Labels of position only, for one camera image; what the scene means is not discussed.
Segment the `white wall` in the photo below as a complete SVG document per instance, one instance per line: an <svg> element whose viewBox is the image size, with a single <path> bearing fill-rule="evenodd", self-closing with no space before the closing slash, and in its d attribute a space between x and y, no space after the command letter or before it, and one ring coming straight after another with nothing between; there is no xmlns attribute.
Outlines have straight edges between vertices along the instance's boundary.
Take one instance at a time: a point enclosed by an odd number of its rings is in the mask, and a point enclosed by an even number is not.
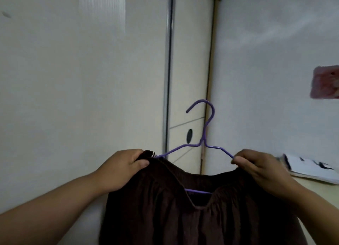
<svg viewBox="0 0 339 245"><path fill-rule="evenodd" d="M313 69L339 63L338 0L222 0L210 145L290 152L339 168L339 100L309 97ZM206 174L234 169L207 149Z"/></svg>
<svg viewBox="0 0 339 245"><path fill-rule="evenodd" d="M161 151L167 0L120 2L0 0L0 212L117 150ZM104 203L61 244L95 244Z"/></svg>

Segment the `dark brown fabric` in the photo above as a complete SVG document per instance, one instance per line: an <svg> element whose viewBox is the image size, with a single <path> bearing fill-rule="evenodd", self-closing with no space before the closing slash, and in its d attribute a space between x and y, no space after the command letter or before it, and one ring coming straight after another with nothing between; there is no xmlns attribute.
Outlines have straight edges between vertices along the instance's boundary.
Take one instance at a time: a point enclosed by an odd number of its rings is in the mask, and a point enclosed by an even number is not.
<svg viewBox="0 0 339 245"><path fill-rule="evenodd" d="M298 219L244 171L196 175L164 159L149 160L109 194L101 245L307 244ZM189 196L184 188L213 193Z"/></svg>

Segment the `forearm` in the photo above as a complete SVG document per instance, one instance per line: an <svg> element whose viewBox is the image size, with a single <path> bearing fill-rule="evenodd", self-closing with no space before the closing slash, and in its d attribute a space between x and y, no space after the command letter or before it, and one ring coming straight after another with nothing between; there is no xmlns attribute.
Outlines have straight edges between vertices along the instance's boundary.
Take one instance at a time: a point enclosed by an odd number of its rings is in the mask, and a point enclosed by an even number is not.
<svg viewBox="0 0 339 245"><path fill-rule="evenodd" d="M57 244L100 195L87 175L5 212L0 215L0 244Z"/></svg>
<svg viewBox="0 0 339 245"><path fill-rule="evenodd" d="M339 244L339 210L335 206L301 185L289 202L317 245Z"/></svg>

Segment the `metal frame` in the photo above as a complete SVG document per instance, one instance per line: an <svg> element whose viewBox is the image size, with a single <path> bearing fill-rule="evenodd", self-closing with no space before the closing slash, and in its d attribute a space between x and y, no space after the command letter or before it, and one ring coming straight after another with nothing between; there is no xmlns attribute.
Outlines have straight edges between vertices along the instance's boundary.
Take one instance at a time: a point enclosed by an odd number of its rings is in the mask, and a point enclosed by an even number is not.
<svg viewBox="0 0 339 245"><path fill-rule="evenodd" d="M162 153L168 151L170 114L171 114L171 87L172 87L172 59L173 59L173 34L174 34L175 0L168 0L167 26L166 26L166 51L165 51L165 83L164 83L164 109L163 109L163 137Z"/></svg>

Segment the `purple hanger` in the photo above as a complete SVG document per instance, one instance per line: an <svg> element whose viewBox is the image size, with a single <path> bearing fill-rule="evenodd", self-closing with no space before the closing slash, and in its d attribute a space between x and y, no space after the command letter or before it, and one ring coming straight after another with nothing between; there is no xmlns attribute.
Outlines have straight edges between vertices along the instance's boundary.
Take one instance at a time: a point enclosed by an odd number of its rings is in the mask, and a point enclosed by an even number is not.
<svg viewBox="0 0 339 245"><path fill-rule="evenodd" d="M199 99L199 100L195 101L195 102L193 103L193 105L189 107L189 109L186 110L186 114L187 114L189 111L191 111L193 107L195 107L197 104L202 103L202 102L203 102L203 103L206 103L206 104L209 104L209 105L211 106L211 108L212 108L212 114L211 114L210 118L207 120L207 122L206 122L205 125L204 125L204 128L203 128L203 130L202 130L202 137L201 137L199 143L198 143L198 144L184 144L184 145L181 145L181 146L179 146L179 147L177 147L177 148L172 149L171 151L168 151L168 152L165 153L165 154L162 154L162 155L159 155L159 156L155 156L155 158L165 157L165 156L171 154L172 152L177 151L178 149L181 149L181 148L184 148L184 147L199 147L199 146L201 146L202 143L204 142L204 145L205 145L206 147L208 147L208 148L221 149L223 152L225 152L229 157L231 157L231 158L233 159L233 156L232 156L230 153L228 153L226 149L224 149L224 148L222 148L222 147L216 147L216 146L209 146L209 145L207 145L207 141L206 141L206 128L207 128L207 125L208 125L208 124L211 122L211 120L213 119L214 113L215 113L214 106L212 105L211 102L209 102L209 101L207 101L207 100L205 100L205 99ZM210 192L206 192L206 191L197 191L197 190L190 190L190 189L185 189L185 190L186 190L186 191L192 191L192 192L199 192L199 193L210 193Z"/></svg>

